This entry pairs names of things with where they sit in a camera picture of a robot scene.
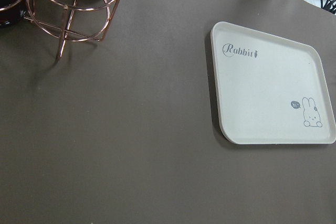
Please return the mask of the cream rabbit tray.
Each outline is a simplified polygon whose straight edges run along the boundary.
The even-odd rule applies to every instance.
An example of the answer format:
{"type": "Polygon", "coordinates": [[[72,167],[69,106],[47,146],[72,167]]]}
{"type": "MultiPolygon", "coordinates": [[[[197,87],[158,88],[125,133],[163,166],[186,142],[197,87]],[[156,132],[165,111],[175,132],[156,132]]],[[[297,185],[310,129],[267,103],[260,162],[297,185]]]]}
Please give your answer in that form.
{"type": "Polygon", "coordinates": [[[332,144],[335,119],[311,46],[218,22],[211,30],[219,126],[232,143],[332,144]]]}

